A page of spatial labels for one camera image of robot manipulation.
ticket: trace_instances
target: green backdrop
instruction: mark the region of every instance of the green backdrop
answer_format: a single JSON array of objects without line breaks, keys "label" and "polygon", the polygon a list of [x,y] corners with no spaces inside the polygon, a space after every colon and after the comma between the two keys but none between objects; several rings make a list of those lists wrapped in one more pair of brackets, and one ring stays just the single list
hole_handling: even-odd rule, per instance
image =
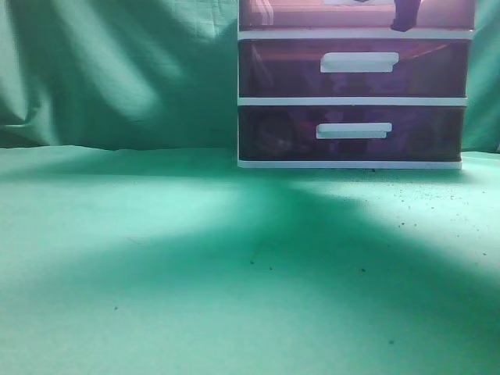
[{"label": "green backdrop", "polygon": [[[0,0],[0,147],[235,147],[237,0]],[[464,148],[498,151],[500,1],[481,1]]]}]

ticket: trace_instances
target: green fabric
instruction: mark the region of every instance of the green fabric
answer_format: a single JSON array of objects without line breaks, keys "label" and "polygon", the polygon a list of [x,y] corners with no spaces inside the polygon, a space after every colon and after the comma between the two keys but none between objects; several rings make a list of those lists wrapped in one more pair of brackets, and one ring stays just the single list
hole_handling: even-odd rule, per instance
[{"label": "green fabric", "polygon": [[498,375],[500,155],[0,150],[1,375]]},{"label": "green fabric", "polygon": [[[494,152],[500,1],[478,8],[464,148]],[[236,16],[236,0],[1,0],[0,146],[235,148]]]}]

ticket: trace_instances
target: table surface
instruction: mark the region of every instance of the table surface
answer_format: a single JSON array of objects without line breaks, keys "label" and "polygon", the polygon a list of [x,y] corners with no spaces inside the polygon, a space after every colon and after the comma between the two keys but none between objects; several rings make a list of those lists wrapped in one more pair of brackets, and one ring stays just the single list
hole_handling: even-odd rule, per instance
[{"label": "table surface", "polygon": [[0,373],[498,375],[500,155],[0,150]]}]

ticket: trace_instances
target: white drawer handle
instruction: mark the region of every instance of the white drawer handle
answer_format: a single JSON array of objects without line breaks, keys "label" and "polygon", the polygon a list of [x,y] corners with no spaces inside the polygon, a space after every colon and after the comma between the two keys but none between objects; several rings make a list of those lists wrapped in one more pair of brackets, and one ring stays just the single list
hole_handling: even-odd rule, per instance
[{"label": "white drawer handle", "polygon": [[321,73],[390,73],[397,52],[330,52],[321,58]]},{"label": "white drawer handle", "polygon": [[394,5],[394,0],[365,0],[358,2],[356,0],[323,0],[325,5]]},{"label": "white drawer handle", "polygon": [[316,128],[317,139],[386,138],[392,123],[321,123]]}]

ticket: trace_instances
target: drawer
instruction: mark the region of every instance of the drawer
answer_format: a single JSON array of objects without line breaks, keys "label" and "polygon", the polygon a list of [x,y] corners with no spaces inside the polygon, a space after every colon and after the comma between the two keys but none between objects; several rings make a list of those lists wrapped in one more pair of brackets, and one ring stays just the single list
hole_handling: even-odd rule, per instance
[{"label": "drawer", "polygon": [[243,161],[459,162],[463,107],[242,106]]},{"label": "drawer", "polygon": [[470,41],[240,41],[241,97],[466,94]]},{"label": "drawer", "polygon": [[240,30],[296,27],[473,29],[474,0],[240,0]]}]

